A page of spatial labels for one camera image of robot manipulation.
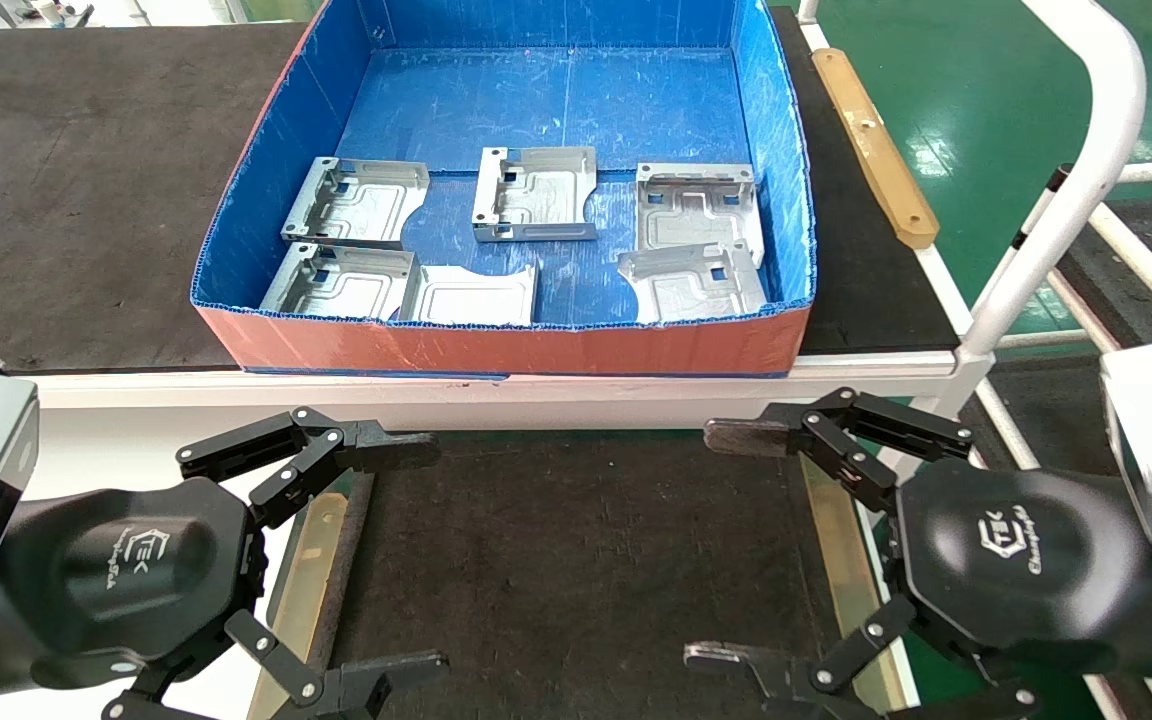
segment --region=sheet metal part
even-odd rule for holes
[[[536,306],[536,270],[480,275],[456,265],[420,268],[416,301],[403,319],[440,325],[530,325]]]
[[[767,302],[749,251],[717,242],[623,252],[617,272],[639,302],[637,323],[749,314]]]
[[[752,165],[644,162],[637,170],[637,249],[708,245],[749,250],[763,266]]]
[[[422,162],[316,158],[283,238],[402,250],[403,223],[427,192],[429,168]]]
[[[420,265],[416,255],[364,247],[298,242],[265,293],[262,310],[274,313],[396,319],[410,306]]]
[[[473,194],[479,242],[596,240],[585,200],[598,184],[593,147],[484,147]]]

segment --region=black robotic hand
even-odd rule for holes
[[[972,438],[955,420],[847,388],[810,406],[770,406],[755,420],[710,420],[712,450],[804,454],[870,510],[887,511],[881,556],[892,600],[820,662],[695,643],[687,665],[750,673],[768,710],[847,720],[877,717],[842,694],[908,630],[991,687],[892,719],[1030,717],[1039,698],[1014,680],[1015,662],[1152,679],[1152,544],[1124,480],[982,470],[967,461]],[[929,463],[897,484],[858,439]]]
[[[0,694],[99,685],[138,672],[109,720],[200,720],[161,705],[237,643],[289,700],[285,719],[376,717],[389,694],[448,673],[440,652],[319,675],[252,615],[266,526],[293,518],[347,471],[433,464],[431,434],[392,435],[301,407],[179,450],[183,483],[22,503],[0,547]],[[285,462],[244,503],[219,486]]]

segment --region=blue box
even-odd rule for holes
[[[484,146],[582,145],[598,151],[598,241],[475,241]],[[404,249],[482,274],[539,265],[535,325],[257,310],[316,156],[426,164]],[[759,313],[635,323],[616,266],[635,245],[635,169],[650,161],[755,166]],[[238,364],[273,372],[767,376],[790,369],[813,296],[803,129],[763,0],[329,0],[238,159],[191,300]]]

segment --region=blue plastic liner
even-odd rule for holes
[[[598,151],[586,218],[599,240],[476,242],[482,149],[563,145]],[[329,0],[225,192],[195,305],[279,316],[253,309],[316,156],[427,164],[429,198],[403,229],[406,249],[483,274],[539,265],[532,329],[573,331],[634,325],[616,263],[634,250],[637,164],[752,162],[771,301],[756,314],[814,296],[803,131],[763,0]]]

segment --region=green epoxy floor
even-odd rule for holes
[[[1152,0],[1102,6],[1146,60],[1149,106],[1132,161],[1151,161]],[[975,301],[1052,169],[1078,156],[1091,108],[1083,65],[1016,0],[820,0],[818,17],[882,113],[941,220],[937,247]],[[1151,195],[1152,184],[1126,185],[1111,199]],[[1015,331],[1076,327],[1044,288]],[[978,684],[922,643],[909,647],[924,702]],[[1078,679],[1028,675],[1046,702],[1043,717],[1100,719]]]

